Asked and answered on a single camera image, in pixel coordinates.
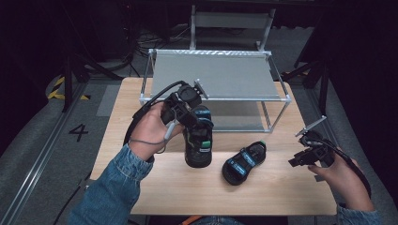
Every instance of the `metal rod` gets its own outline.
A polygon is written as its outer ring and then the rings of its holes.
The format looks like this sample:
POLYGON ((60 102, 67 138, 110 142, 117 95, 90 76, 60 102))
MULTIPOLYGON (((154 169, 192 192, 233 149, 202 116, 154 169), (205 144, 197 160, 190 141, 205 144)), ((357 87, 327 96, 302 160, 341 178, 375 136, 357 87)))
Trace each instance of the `metal rod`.
MULTIPOLYGON (((84 90, 87 86, 87 83, 78 83, 76 85, 76 90, 74 92, 73 98, 79 99, 79 97, 84 93, 84 90)), ((38 155, 34 165, 32 166, 31 170, 29 171, 28 175, 25 177, 23 184, 20 187, 17 195, 15 196, 14 200, 12 201, 11 205, 9 206, 8 210, 6 211, 3 219, 1 220, 1 225, 10 225, 15 224, 16 220, 18 219, 20 213, 23 210, 27 200, 30 197, 33 189, 36 186, 39 178, 41 177, 42 172, 44 171, 47 162, 49 161, 51 154, 54 151, 54 145, 59 138, 61 131, 63 130, 65 124, 67 123, 74 107, 77 104, 77 100, 72 101, 70 107, 61 114, 58 118, 58 121, 55 124, 55 127, 50 134, 50 137, 47 139, 47 142, 44 144, 43 148, 38 155)))

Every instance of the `black shoe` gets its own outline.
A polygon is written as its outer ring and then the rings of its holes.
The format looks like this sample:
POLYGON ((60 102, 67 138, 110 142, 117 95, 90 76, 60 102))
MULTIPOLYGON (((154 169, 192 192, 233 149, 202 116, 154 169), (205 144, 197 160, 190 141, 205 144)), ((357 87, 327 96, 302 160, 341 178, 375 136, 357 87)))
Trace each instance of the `black shoe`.
POLYGON ((198 123, 192 128, 183 131, 185 140, 185 161, 190 167, 204 168, 211 163, 211 148, 213 145, 213 122, 210 110, 199 105, 192 110, 198 123))

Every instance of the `black cable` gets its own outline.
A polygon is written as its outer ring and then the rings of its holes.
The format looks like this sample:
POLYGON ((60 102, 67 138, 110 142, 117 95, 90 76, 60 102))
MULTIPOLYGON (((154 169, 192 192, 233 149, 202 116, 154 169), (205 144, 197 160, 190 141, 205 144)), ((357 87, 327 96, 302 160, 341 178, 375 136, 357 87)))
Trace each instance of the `black cable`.
POLYGON ((186 82, 179 81, 179 82, 174 82, 170 85, 168 85, 166 88, 164 88, 162 91, 160 91, 156 96, 154 96, 152 99, 150 99, 141 109, 139 109, 134 116, 132 117, 132 121, 126 131, 125 138, 123 141, 123 145, 129 142, 130 135, 132 131, 135 129, 137 126, 138 122, 141 120, 141 118, 150 110, 150 108, 154 105, 157 104, 158 102, 155 102, 161 95, 166 93, 168 90, 172 89, 173 87, 177 85, 187 85, 186 82))
MULTIPOLYGON (((84 180, 86 181, 88 179, 88 177, 90 177, 91 172, 88 173, 88 175, 84 178, 84 180)), ((55 225, 58 220, 61 218, 62 213, 65 211, 65 209, 67 208, 68 204, 70 203, 70 201, 73 199, 73 197, 77 194, 77 192, 80 190, 80 188, 82 187, 82 179, 80 179, 78 187, 73 191, 73 193, 69 196, 67 202, 65 202, 64 206, 62 206, 61 211, 59 211, 58 215, 56 216, 56 219, 53 223, 53 225, 55 225)))
POLYGON ((323 143, 327 147, 331 148, 337 155, 339 155, 347 163, 347 165, 351 168, 351 170, 360 178, 360 181, 362 182, 362 184, 365 186, 366 190, 368 191, 369 198, 372 197, 371 185, 369 184, 368 179, 363 174, 363 172, 360 170, 360 168, 358 168, 358 166, 355 165, 355 163, 352 161, 352 159, 349 155, 347 155, 342 150, 338 149, 336 146, 333 146, 328 142, 324 142, 324 141, 317 140, 317 139, 307 139, 307 141, 323 143))

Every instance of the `denim jacket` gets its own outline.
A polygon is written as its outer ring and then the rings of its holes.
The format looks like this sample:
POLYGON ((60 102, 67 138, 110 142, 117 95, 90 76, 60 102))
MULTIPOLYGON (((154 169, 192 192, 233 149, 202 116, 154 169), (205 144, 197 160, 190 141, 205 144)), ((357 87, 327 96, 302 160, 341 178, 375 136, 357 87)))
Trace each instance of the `denim jacket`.
MULTIPOLYGON (((102 175, 85 192, 69 215, 69 224, 126 224, 140 195, 140 182, 151 171, 154 158, 143 161, 126 144, 102 175)), ((379 214, 345 209, 338 205, 339 224, 381 224, 379 214)), ((229 217, 203 217, 192 225, 237 224, 229 217)))

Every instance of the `black wall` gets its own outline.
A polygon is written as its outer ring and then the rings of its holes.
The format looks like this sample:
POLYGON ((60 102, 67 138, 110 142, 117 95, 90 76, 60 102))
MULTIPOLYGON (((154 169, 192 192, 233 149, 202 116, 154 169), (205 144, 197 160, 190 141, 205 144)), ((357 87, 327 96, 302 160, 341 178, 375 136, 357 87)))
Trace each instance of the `black wall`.
POLYGON ((0 3, 0 156, 46 103, 62 65, 51 22, 31 1, 0 3))
POLYGON ((326 14, 301 58, 328 61, 350 124, 396 205, 397 9, 392 1, 359 1, 354 10, 326 14))

